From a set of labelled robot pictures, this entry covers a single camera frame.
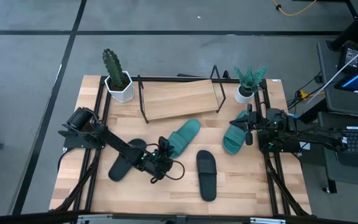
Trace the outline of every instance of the desk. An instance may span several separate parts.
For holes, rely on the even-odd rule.
[[[338,71],[336,65],[339,62],[341,52],[330,50],[326,41],[318,42],[317,52],[323,83],[327,83]],[[341,80],[344,76],[345,74],[340,73],[333,80],[333,83]],[[317,119],[317,113],[320,111],[334,111],[358,116],[358,93],[338,90],[334,88],[334,84],[328,85],[324,92],[326,97],[302,114],[299,117],[300,120],[305,123],[310,123]]]
[[[100,76],[84,76],[76,107],[93,108],[98,92]],[[162,82],[143,82],[144,88],[162,85]],[[229,121],[245,110],[244,105],[236,103],[234,94],[237,83],[223,83],[226,101],[219,113],[214,111],[150,121],[146,124],[139,109],[139,94],[135,88],[134,100],[121,104],[111,100],[107,125],[114,134],[125,141],[142,138],[147,143],[157,142],[159,136],[166,138],[182,126],[189,118],[196,118],[201,129],[184,153],[178,158],[186,167],[184,178],[173,181],[165,178],[156,184],[150,184],[151,176],[132,169],[120,181],[113,182],[108,171],[118,152],[109,146],[102,150],[99,169],[94,187],[92,212],[137,213],[137,214],[187,214],[187,215],[224,215],[224,216],[271,216],[269,190],[263,155],[259,152],[257,139],[252,146],[243,145],[236,155],[229,155],[222,147],[223,135],[229,127]],[[281,81],[267,80],[271,107],[287,109]],[[214,89],[221,100],[218,83]],[[102,101],[106,97],[104,89]],[[196,153],[199,150],[210,151],[218,170],[217,198],[213,202],[204,202],[200,197]],[[53,191],[50,208],[58,207],[78,182],[84,150],[69,152],[60,165]],[[294,198],[304,210],[311,212],[301,165],[291,154],[282,153],[282,166],[285,183]],[[174,165],[170,175],[181,174],[180,167]],[[84,208],[87,186],[84,187],[80,208]],[[276,188],[279,211],[283,211],[280,191]]]
[[[345,126],[358,126],[358,118],[321,112],[318,113],[319,125],[324,128],[330,127],[345,127]],[[326,159],[326,173],[328,180],[347,182],[350,184],[358,184],[358,167],[344,166],[338,163],[336,153],[334,151],[324,149],[324,156]],[[358,155],[351,155],[355,160],[358,160]],[[331,193],[335,193],[335,185],[331,184]]]

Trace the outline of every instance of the wooden shelf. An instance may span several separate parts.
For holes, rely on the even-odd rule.
[[[149,121],[219,108],[211,80],[147,87],[143,89],[143,100]]]

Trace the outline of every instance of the white cable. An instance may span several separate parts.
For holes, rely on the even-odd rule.
[[[321,93],[321,91],[323,91],[323,90],[334,80],[334,78],[337,77],[337,76],[340,74],[340,72],[341,72],[342,70],[344,70],[350,63],[352,63],[352,62],[354,61],[354,59],[356,59],[357,57],[358,57],[358,54],[357,54],[356,56],[354,56],[354,57],[352,58],[352,60],[350,60],[349,62],[347,62],[316,94],[314,94],[314,96],[305,104],[305,107],[303,108],[302,113],[305,112],[305,109],[306,109],[306,107],[309,105],[309,103],[310,103],[314,98],[316,98],[316,96],[318,96],[318,94]]]

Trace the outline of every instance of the black slide sandal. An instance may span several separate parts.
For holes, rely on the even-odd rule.
[[[146,142],[141,139],[133,139],[128,143],[128,145],[136,146],[141,149],[146,149]],[[135,158],[135,160],[140,159],[143,156],[143,152],[138,149],[128,150],[133,151],[133,153],[131,153],[131,157]],[[127,162],[126,158],[120,154],[110,168],[109,178],[115,182],[120,181],[128,173],[131,167],[131,164]]]
[[[206,202],[216,199],[216,161],[214,156],[205,150],[197,153],[197,172],[201,198]]]

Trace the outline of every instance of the wooden board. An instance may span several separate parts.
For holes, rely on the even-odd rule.
[[[211,80],[146,86],[143,98],[149,121],[218,109]]]
[[[78,96],[77,106],[93,108],[98,92],[99,76],[84,76]],[[169,83],[144,82],[159,86]],[[252,146],[243,145],[236,155],[226,153],[221,145],[229,120],[234,119],[244,105],[236,103],[234,94],[238,84],[224,83],[226,101],[219,113],[214,111],[190,116],[159,119],[146,124],[139,109],[139,93],[135,99],[121,104],[112,100],[109,107],[108,126],[110,130],[125,141],[142,138],[147,143],[157,142],[159,136],[169,137],[188,118],[197,118],[201,129],[184,153],[178,158],[186,167],[182,180],[163,179],[150,184],[151,176],[132,169],[120,181],[113,182],[108,171],[118,152],[110,147],[102,151],[94,189],[92,212],[141,213],[141,214],[189,214],[189,215],[239,215],[271,216],[269,190],[263,156],[259,152],[257,139]],[[281,82],[267,80],[272,107],[286,109],[286,101]],[[222,100],[219,84],[213,83],[218,101]],[[213,202],[204,202],[200,197],[196,171],[196,153],[210,151],[218,170],[218,196]],[[57,176],[50,208],[58,207],[78,181],[84,150],[75,149],[63,159]],[[300,205],[310,212],[309,200],[300,163],[291,154],[281,153],[285,183]],[[170,171],[173,177],[179,176],[181,169],[174,165]],[[81,198],[81,208],[85,206],[87,186]],[[279,210],[282,201],[276,188]]]

